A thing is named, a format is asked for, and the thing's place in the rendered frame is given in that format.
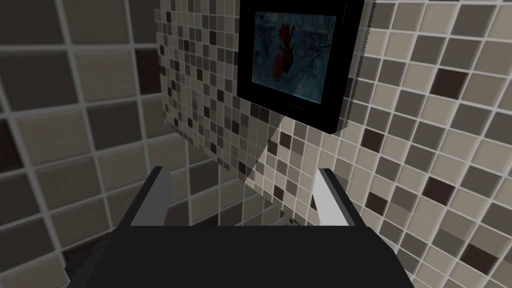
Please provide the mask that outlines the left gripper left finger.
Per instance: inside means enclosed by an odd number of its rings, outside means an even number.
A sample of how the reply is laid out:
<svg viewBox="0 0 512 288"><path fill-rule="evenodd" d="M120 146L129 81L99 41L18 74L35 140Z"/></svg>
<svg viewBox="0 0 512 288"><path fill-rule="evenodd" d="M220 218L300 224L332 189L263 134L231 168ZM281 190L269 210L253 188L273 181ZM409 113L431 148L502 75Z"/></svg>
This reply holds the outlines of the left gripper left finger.
<svg viewBox="0 0 512 288"><path fill-rule="evenodd" d="M171 196L170 169L164 166L155 166L118 226L163 226Z"/></svg>

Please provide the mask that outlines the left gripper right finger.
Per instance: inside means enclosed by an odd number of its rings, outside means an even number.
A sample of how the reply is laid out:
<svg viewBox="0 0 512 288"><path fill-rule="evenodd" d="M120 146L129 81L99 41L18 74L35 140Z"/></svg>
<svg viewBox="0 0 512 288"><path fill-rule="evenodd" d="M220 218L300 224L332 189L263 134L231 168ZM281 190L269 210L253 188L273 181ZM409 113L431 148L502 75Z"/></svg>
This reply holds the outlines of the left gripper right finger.
<svg viewBox="0 0 512 288"><path fill-rule="evenodd" d="M365 226L331 169L317 169L313 183L313 199L321 226Z"/></svg>

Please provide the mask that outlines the black framed picture red bird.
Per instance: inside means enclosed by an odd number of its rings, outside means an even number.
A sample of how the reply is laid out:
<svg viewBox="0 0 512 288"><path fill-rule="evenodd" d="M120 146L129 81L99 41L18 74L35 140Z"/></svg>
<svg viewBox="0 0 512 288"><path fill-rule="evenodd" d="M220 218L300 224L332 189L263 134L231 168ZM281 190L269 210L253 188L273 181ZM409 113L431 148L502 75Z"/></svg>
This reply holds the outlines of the black framed picture red bird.
<svg viewBox="0 0 512 288"><path fill-rule="evenodd" d="M343 97L364 0L240 0L237 95L327 134L343 128Z"/></svg>

